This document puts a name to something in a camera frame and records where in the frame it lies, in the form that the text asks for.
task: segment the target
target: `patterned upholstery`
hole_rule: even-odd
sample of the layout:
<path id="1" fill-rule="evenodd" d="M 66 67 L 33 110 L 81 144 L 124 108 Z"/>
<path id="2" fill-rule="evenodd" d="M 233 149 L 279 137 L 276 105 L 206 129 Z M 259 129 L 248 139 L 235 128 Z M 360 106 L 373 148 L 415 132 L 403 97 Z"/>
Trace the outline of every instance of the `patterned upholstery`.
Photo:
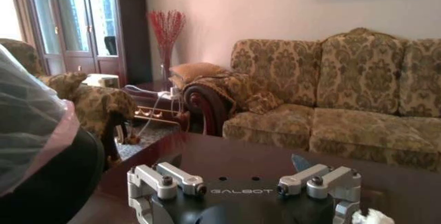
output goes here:
<path id="1" fill-rule="evenodd" d="M 73 100 L 73 95 L 86 78 L 88 74 L 82 72 L 38 77 L 57 91 L 58 97 L 67 100 Z"/>
<path id="2" fill-rule="evenodd" d="M 441 172 L 441 39 L 243 40 L 232 68 L 193 83 L 233 104 L 225 137 Z"/>
<path id="3" fill-rule="evenodd" d="M 317 105 L 395 114 L 404 43 L 356 29 L 324 42 Z"/>
<path id="4" fill-rule="evenodd" d="M 267 113 L 265 118 L 243 112 L 225 122 L 224 136 L 279 147 L 308 149 L 313 113 L 313 108 L 296 104 L 283 104 Z"/>
<path id="5" fill-rule="evenodd" d="M 82 127 L 102 137 L 112 114 L 120 113 L 130 120 L 137 105 L 130 95 L 118 89 L 81 86 L 74 93 L 73 102 Z"/>
<path id="6" fill-rule="evenodd" d="M 406 116 L 441 117 L 441 39 L 407 46 L 400 104 Z"/>
<path id="7" fill-rule="evenodd" d="M 46 75 L 35 48 L 22 41 L 0 38 L 0 44 L 34 76 Z"/>
<path id="8" fill-rule="evenodd" d="M 217 76 L 198 77 L 188 84 L 184 91 L 194 85 L 202 85 L 214 90 L 231 103 L 231 115 L 237 110 L 265 114 L 284 101 L 269 91 L 253 88 L 251 76 L 243 73 L 226 72 Z"/>
<path id="9" fill-rule="evenodd" d="M 235 45 L 232 68 L 253 77 L 253 89 L 275 93 L 285 103 L 316 105 L 321 44 L 305 41 L 243 40 Z"/>
<path id="10" fill-rule="evenodd" d="M 441 122 L 428 120 L 428 128 L 423 123 L 367 111 L 316 108 L 311 151 L 436 170 Z"/>

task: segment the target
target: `white cloth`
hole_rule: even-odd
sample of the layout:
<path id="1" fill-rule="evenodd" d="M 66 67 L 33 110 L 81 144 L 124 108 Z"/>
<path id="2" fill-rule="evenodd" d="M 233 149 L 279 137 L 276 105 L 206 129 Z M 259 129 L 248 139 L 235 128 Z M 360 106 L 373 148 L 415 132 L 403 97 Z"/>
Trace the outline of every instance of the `white cloth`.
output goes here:
<path id="1" fill-rule="evenodd" d="M 353 214 L 352 224 L 395 224 L 395 221 L 379 210 L 369 209 L 368 216 L 361 214 L 361 210 Z"/>

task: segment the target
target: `clear plastic sheet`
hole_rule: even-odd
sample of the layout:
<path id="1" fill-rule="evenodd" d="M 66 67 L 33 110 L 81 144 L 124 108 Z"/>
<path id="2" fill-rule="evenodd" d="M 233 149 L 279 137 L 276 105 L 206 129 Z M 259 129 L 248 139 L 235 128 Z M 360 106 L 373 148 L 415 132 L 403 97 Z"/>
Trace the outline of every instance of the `clear plastic sheet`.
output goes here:
<path id="1" fill-rule="evenodd" d="M 73 102 L 61 100 L 0 45 L 0 196 L 73 143 Z"/>

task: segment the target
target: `white wall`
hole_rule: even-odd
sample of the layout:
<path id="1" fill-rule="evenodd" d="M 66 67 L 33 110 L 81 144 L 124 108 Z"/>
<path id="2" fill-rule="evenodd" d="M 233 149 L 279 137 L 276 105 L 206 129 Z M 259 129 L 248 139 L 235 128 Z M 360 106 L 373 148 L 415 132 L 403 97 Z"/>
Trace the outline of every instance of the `white wall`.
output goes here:
<path id="1" fill-rule="evenodd" d="M 0 0 L 0 6 L 0 38 L 22 40 L 22 32 L 14 0 Z"/>
<path id="2" fill-rule="evenodd" d="M 441 38 L 441 0 L 148 0 L 148 6 L 188 14 L 173 65 L 208 61 L 229 67 L 233 44 L 244 38 L 317 40 L 356 27 Z M 158 69 L 153 33 L 152 41 Z"/>

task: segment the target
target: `floor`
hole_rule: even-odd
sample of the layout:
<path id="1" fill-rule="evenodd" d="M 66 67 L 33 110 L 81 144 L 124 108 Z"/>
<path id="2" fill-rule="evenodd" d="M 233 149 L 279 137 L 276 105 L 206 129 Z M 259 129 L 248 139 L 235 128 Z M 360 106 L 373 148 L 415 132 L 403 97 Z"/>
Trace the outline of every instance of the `floor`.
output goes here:
<path id="1" fill-rule="evenodd" d="M 136 125 L 134 127 L 134 133 L 138 134 L 141 132 L 141 129 L 144 128 L 145 123 Z M 146 147 L 149 147 L 152 144 L 154 144 L 161 138 L 168 136 L 169 134 L 180 131 L 178 125 L 170 125 L 164 122 L 156 122 L 153 121 L 141 134 L 141 143 L 137 145 L 122 145 L 117 143 L 117 148 L 120 151 L 120 155 L 124 159 L 129 159 L 132 156 L 134 156 L 141 150 L 144 150 Z"/>

